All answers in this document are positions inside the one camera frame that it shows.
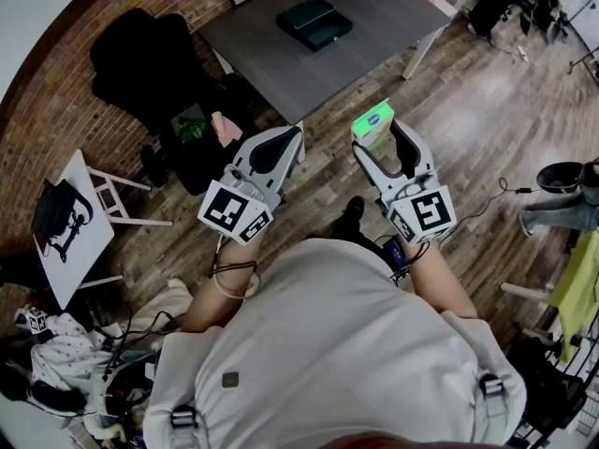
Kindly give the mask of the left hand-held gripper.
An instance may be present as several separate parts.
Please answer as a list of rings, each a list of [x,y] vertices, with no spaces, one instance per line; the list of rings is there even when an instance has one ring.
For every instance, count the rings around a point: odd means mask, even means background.
[[[272,128],[246,139],[233,165],[226,166],[219,181],[211,181],[197,218],[220,235],[248,245],[272,222],[302,144],[303,134],[296,126]],[[255,172],[256,178],[240,168]]]

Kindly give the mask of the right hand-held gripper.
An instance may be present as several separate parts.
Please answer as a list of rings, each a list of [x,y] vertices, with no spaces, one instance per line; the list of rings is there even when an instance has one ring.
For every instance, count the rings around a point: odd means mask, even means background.
[[[398,172],[387,172],[366,147],[355,141],[353,154],[371,185],[382,195],[386,217],[402,242],[417,245],[439,239],[457,224],[457,218],[448,187],[437,179],[431,149],[399,119],[393,121],[390,132],[401,163]]]

